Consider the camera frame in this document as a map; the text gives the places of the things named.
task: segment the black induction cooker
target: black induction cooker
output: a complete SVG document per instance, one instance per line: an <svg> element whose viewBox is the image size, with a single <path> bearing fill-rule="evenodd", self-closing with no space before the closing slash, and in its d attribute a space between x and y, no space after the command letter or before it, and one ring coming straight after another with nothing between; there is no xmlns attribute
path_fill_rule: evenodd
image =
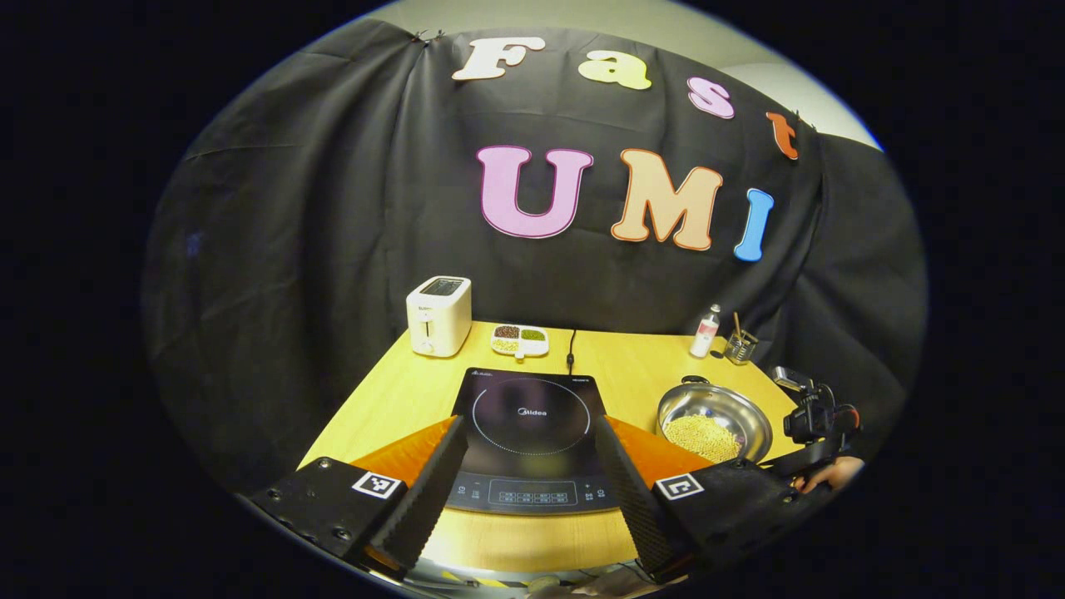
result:
<svg viewBox="0 0 1065 599"><path fill-rule="evenodd" d="M469 421L469 449L448 507L557 515L618 506L592 436L606 414L594 378L471 368L452 414Z"/></svg>

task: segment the white bottle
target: white bottle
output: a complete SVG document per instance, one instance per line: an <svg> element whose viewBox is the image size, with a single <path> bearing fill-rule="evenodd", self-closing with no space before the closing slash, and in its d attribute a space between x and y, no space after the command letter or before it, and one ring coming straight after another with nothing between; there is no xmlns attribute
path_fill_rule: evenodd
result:
<svg viewBox="0 0 1065 599"><path fill-rule="evenodd" d="M710 343L714 342L714 337L718 334L718 326L720 325L721 306L715 304L710 306L710 311L699 323L699 330L695 331L695 339L691 342L691 350L689 350L692 356L697 358L706 357L706 353L710 351Z"/></svg>

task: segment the hand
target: hand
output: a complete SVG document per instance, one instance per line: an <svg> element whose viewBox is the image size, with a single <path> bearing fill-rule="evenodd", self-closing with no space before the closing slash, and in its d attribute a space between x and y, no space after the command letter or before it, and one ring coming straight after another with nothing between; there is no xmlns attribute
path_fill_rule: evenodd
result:
<svg viewBox="0 0 1065 599"><path fill-rule="evenodd" d="M846 487L864 466L865 462L861 458L841 455L831 466L826 466L815 472L808 482L802 476L797 477L792 486L803 495L806 495L814 490L814 487L818 484L829 483L832 490L837 491Z"/></svg>

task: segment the camera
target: camera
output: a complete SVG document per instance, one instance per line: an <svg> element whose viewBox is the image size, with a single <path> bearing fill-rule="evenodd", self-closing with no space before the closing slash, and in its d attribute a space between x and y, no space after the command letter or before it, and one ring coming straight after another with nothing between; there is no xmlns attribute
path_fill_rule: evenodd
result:
<svg viewBox="0 0 1065 599"><path fill-rule="evenodd" d="M772 372L773 383L792 391L794 410L784 418L784 434L797 443L810 444L834 436L854 436L861 431L858 412L850 404L837 405L828 385L784 367Z"/></svg>

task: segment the wooden table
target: wooden table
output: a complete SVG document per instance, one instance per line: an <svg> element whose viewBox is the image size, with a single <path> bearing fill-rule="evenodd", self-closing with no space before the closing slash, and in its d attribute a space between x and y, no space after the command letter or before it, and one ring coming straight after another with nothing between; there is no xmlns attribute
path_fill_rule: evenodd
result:
<svg viewBox="0 0 1065 599"><path fill-rule="evenodd" d="M523 362L496 354L489 339L496 324L474 322L462 350L450 358L415 354L404 333L322 431L300 467L316 457L353 462L450 416L468 368L566 374L572 330L548 328L551 351ZM753 363L688 353L690 336L578 330L573 374L595 378L606 412L649 432L658 401L688 374L699 374L754 402L769 418L773 442L765 459L802 446L784 435L794 403ZM725 340L714 340L723 351ZM493 515L444 508L422 552L456 568L545 572L592 568L637 557L621 509L562 516Z"/></svg>

